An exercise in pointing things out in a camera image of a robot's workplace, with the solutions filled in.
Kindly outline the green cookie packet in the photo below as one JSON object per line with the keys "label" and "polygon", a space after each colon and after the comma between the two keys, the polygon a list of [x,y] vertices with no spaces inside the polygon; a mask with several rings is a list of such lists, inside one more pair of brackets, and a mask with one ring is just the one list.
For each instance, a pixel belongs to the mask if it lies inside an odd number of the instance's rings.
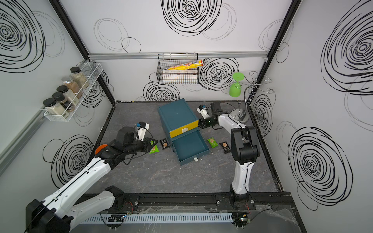
{"label": "green cookie packet", "polygon": [[159,152],[159,149],[157,147],[157,143],[158,143],[158,141],[153,141],[153,140],[151,141],[151,150],[150,150],[149,154]]}
{"label": "green cookie packet", "polygon": [[209,138],[208,142],[209,142],[211,148],[215,148],[219,145],[213,137]]}

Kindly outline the black cookie packet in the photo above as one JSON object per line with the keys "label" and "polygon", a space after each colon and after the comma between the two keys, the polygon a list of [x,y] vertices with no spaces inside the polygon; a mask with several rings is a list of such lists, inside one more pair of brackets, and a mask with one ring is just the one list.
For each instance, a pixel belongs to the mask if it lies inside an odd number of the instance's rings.
{"label": "black cookie packet", "polygon": [[167,141],[166,138],[165,139],[161,139],[159,142],[160,142],[163,150],[165,150],[165,149],[167,149],[167,148],[170,147],[170,145],[169,145],[169,143],[168,143],[168,141]]}
{"label": "black cookie packet", "polygon": [[231,148],[229,147],[229,145],[226,141],[220,143],[220,146],[222,147],[224,154],[228,154],[228,153],[231,152]]}

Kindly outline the teal drawer cabinet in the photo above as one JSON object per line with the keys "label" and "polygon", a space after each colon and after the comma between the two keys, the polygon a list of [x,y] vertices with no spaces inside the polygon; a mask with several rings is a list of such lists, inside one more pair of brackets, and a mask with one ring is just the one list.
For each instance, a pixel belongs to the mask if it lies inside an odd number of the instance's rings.
{"label": "teal drawer cabinet", "polygon": [[177,137],[184,136],[186,133],[190,133],[193,130],[198,130],[198,127],[183,133],[174,138],[170,137],[170,131],[180,126],[184,126],[188,123],[199,120],[195,113],[190,108],[189,104],[185,99],[171,102],[158,108],[158,113],[161,119],[162,127],[168,140],[173,141]]}

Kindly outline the yellow top drawer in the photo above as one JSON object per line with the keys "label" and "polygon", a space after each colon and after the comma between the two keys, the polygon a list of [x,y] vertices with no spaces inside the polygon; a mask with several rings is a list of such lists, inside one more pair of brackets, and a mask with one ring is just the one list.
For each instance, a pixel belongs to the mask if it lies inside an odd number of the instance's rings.
{"label": "yellow top drawer", "polygon": [[188,123],[184,126],[180,126],[180,127],[176,128],[174,130],[171,130],[170,131],[170,137],[174,138],[174,137],[179,136],[183,133],[186,133],[190,130],[193,130],[193,129],[198,127],[198,123],[199,123],[199,120],[196,120],[196,121]]}

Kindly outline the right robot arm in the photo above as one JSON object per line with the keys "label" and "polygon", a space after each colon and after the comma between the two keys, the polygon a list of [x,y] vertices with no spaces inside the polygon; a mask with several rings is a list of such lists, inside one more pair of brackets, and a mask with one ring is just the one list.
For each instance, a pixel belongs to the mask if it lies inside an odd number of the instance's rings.
{"label": "right robot arm", "polygon": [[261,154],[256,128],[236,120],[233,112],[224,112],[218,102],[211,103],[210,109],[211,113],[204,104],[197,107],[197,112],[202,116],[199,119],[199,127],[204,129],[219,125],[231,136],[230,151],[236,165],[229,192],[230,203],[233,207],[243,202],[252,203],[249,182],[254,164]]}

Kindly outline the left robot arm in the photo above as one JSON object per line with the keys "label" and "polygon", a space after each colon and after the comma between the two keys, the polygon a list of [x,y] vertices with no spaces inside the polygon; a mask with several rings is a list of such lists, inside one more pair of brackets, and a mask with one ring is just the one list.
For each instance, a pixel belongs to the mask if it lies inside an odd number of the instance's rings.
{"label": "left robot arm", "polygon": [[158,141],[146,137],[146,132],[146,128],[123,127],[114,140],[96,149],[91,162],[70,181],[44,200],[30,202],[26,207],[25,232],[69,233],[97,213],[128,205],[124,192],[113,185],[86,201],[78,201],[121,162],[131,162],[155,148]]}

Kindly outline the chrome glass holder stand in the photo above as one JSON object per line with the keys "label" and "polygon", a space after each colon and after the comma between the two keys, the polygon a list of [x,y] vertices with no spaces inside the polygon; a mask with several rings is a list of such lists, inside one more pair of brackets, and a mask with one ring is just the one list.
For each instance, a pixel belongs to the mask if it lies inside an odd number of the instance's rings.
{"label": "chrome glass holder stand", "polygon": [[276,102],[276,93],[273,89],[267,89],[262,94],[256,95],[254,90],[259,90],[260,85],[256,83],[256,78],[252,78],[248,81],[247,87],[244,89],[244,102],[245,107],[243,109],[234,109],[228,114],[229,119],[233,124],[238,127],[244,127],[246,121],[241,121],[241,118],[245,118],[249,110],[252,111],[256,117],[258,126],[260,127],[263,134],[267,134],[274,123],[273,107]]}

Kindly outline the green plastic wine glass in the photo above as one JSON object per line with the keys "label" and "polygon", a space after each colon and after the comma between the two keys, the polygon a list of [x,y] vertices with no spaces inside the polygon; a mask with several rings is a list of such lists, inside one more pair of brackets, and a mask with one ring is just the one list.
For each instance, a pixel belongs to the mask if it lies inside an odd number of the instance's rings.
{"label": "green plastic wine glass", "polygon": [[233,98],[237,98],[241,95],[242,85],[240,82],[245,79],[245,76],[241,72],[236,72],[232,75],[232,79],[234,82],[230,86],[228,94]]}

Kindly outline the orange cup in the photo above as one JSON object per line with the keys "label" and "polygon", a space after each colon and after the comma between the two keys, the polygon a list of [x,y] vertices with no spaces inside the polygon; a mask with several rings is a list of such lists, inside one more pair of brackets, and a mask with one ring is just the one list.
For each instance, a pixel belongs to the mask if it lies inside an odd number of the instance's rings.
{"label": "orange cup", "polygon": [[108,145],[107,144],[102,144],[99,145],[96,150],[95,150],[95,155],[97,155],[102,149],[106,148]]}

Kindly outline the yellow snack tube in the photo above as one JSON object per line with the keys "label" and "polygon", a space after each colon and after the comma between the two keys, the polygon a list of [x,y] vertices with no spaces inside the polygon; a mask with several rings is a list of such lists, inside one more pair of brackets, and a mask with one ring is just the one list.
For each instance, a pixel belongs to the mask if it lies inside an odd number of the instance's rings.
{"label": "yellow snack tube", "polygon": [[167,68],[167,70],[191,70],[204,66],[203,60],[180,64],[174,67]]}

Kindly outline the white spice rack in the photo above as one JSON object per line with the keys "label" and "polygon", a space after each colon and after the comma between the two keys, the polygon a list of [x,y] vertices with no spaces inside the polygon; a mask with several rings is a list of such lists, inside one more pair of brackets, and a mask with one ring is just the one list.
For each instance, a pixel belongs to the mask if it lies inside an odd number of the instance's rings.
{"label": "white spice rack", "polygon": [[86,126],[94,116],[95,109],[105,94],[98,82],[104,69],[100,63],[86,62],[76,67],[77,74],[71,73],[62,79],[51,100],[44,107],[44,117],[51,122],[69,122],[77,119]]}

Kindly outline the spice jar dark contents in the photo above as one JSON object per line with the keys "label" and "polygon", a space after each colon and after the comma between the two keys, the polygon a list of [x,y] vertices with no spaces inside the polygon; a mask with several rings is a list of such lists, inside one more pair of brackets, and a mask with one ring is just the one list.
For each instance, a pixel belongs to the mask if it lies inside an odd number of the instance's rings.
{"label": "spice jar dark contents", "polygon": [[60,103],[68,112],[72,112],[74,110],[73,104],[71,104],[71,102],[64,96],[62,92],[53,93],[52,98]]}

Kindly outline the spice jar tan contents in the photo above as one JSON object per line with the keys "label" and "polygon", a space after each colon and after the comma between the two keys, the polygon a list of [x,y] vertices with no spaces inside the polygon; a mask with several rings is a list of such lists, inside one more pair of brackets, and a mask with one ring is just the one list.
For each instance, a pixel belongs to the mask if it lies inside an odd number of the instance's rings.
{"label": "spice jar tan contents", "polygon": [[85,74],[81,71],[79,67],[70,68],[71,78],[78,84],[82,89],[89,87],[89,82]]}

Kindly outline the spice jar light powder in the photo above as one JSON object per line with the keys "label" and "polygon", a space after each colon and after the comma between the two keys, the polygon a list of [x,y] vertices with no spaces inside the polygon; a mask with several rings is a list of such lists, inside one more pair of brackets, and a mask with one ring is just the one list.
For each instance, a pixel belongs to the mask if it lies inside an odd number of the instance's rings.
{"label": "spice jar light powder", "polygon": [[54,115],[63,115],[65,113],[65,108],[53,98],[45,99],[43,105]]}

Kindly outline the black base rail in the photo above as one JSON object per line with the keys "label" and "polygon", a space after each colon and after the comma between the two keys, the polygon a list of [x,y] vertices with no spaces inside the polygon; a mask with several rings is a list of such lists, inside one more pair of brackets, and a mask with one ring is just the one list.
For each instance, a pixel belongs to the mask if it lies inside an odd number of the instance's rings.
{"label": "black base rail", "polygon": [[232,192],[221,193],[155,193],[123,194],[119,203],[106,211],[141,211],[146,207],[164,206],[201,206],[207,210],[248,211],[259,205],[277,207],[293,205],[294,200],[289,192],[251,192],[236,197]]}

